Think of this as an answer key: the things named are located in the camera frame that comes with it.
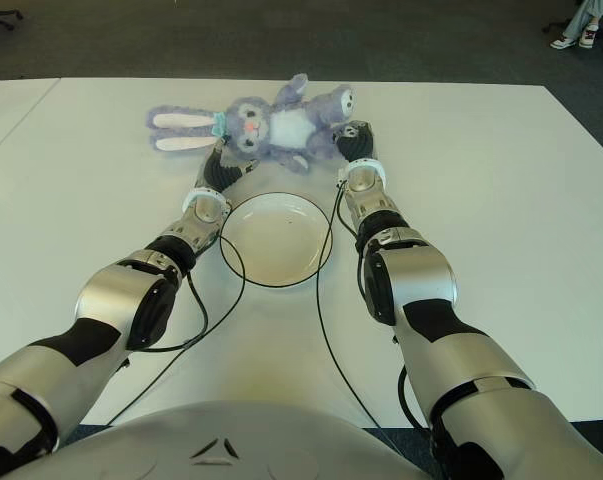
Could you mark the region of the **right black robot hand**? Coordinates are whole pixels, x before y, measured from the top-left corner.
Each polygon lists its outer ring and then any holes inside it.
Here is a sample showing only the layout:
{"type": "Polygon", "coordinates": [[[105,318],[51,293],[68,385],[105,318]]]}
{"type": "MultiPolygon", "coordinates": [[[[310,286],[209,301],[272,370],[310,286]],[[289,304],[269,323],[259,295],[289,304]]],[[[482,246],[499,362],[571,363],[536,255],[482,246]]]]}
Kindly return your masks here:
{"type": "Polygon", "coordinates": [[[333,133],[333,143],[348,161],[375,159],[374,134],[366,121],[351,121],[333,133]]]}

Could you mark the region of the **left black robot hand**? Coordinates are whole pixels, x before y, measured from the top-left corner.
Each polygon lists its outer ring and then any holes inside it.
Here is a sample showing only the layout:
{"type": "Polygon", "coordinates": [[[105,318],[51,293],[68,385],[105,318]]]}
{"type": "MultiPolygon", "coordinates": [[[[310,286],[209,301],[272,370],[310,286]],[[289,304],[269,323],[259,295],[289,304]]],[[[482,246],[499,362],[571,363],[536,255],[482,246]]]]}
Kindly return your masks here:
{"type": "Polygon", "coordinates": [[[242,177],[255,170],[258,165],[256,159],[242,162],[238,166],[224,166],[222,157],[228,143],[229,138],[224,136],[214,144],[210,155],[199,170],[194,183],[195,188],[207,188],[223,193],[242,177]]]}

